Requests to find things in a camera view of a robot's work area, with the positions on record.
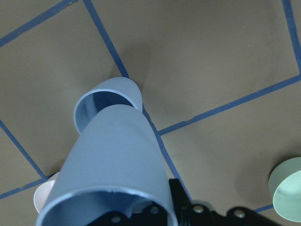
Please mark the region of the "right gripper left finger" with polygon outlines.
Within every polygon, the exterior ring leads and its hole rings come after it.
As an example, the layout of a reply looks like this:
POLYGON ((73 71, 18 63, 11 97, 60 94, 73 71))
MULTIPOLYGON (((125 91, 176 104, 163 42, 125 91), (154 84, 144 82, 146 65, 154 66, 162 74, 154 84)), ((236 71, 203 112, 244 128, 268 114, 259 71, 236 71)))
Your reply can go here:
POLYGON ((167 211, 159 204, 144 201, 122 209, 114 209, 104 216, 104 226, 167 226, 167 211))

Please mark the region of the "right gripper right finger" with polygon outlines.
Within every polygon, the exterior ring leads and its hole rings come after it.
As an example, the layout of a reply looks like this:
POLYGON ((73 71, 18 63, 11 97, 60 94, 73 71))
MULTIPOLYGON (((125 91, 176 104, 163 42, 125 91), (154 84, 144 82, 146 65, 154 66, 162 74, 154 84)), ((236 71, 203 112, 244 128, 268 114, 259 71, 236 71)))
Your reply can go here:
POLYGON ((174 212, 179 226, 193 226, 193 209, 179 179, 169 179, 174 212))

